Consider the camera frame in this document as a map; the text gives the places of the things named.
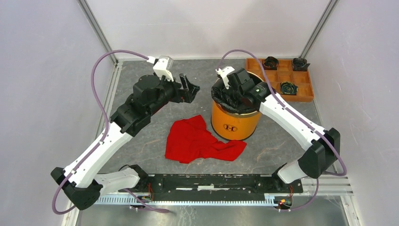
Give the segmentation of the black trash bag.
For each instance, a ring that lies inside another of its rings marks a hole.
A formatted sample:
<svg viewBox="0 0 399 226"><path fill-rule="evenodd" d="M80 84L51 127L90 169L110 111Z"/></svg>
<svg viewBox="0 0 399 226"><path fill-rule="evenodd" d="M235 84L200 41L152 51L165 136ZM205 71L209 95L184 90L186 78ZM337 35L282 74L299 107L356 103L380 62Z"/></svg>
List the black trash bag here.
<svg viewBox="0 0 399 226"><path fill-rule="evenodd" d="M229 96L218 86L211 88L211 97L223 110L229 113L246 114L257 111L252 107L244 105L239 99Z"/></svg>

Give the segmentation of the orange trash bin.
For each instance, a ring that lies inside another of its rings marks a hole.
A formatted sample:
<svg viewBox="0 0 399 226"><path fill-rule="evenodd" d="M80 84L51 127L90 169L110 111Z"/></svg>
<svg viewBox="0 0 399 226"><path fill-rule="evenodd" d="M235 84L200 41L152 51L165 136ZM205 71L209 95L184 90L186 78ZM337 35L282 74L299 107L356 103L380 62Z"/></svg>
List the orange trash bin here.
<svg viewBox="0 0 399 226"><path fill-rule="evenodd" d="M227 89L221 79L218 79L213 86L218 86L227 93ZM215 133L223 139L243 141L251 137L255 132L260 118L261 114L258 111L246 114L229 113L213 100L211 126Z"/></svg>

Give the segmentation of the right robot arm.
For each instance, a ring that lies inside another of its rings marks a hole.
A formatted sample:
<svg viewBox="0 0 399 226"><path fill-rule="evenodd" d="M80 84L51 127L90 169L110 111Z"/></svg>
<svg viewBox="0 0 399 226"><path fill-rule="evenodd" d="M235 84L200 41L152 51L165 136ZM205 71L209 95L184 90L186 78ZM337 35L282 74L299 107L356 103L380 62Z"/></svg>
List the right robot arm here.
<svg viewBox="0 0 399 226"><path fill-rule="evenodd" d="M286 191L297 179L319 178L338 159L340 133L308 120L284 101L269 82L257 82L245 69L235 70L231 66L218 70L218 75L229 94L274 120L305 150L298 160L277 170L277 176L271 180L275 191Z"/></svg>

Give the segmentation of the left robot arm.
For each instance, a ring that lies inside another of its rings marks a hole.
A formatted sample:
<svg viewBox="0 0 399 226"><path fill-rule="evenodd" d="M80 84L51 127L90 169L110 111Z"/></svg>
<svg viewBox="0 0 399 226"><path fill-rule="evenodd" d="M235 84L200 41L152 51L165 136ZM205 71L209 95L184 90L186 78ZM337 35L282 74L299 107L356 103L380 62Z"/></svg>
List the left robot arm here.
<svg viewBox="0 0 399 226"><path fill-rule="evenodd" d="M56 167L51 177L58 183L74 207L85 210L101 196L122 189L144 191L148 179L138 166L114 173L100 174L99 170L127 142L151 122L151 117L169 102L191 103L200 86L180 74L180 82L167 81L165 76L143 75L133 85L133 92L107 120L104 131L73 163Z"/></svg>

